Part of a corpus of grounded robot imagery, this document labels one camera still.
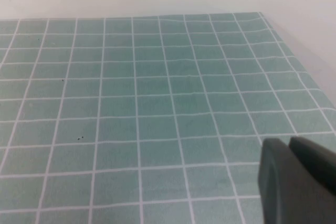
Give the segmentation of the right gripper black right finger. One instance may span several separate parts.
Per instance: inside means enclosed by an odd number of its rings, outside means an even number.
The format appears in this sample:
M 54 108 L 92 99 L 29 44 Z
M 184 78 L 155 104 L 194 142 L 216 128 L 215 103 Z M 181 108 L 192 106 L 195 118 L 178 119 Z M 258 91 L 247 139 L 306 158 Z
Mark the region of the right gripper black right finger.
M 335 153 L 304 137 L 292 137 L 289 148 L 312 177 L 307 201 L 313 223 L 335 223 Z

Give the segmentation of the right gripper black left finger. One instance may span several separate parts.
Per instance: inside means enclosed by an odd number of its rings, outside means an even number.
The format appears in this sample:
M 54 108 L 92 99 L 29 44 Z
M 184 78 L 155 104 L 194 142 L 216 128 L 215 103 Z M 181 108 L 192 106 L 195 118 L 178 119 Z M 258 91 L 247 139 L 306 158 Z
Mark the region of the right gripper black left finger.
M 263 142 L 258 186 L 264 223 L 318 222 L 318 184 L 279 139 Z

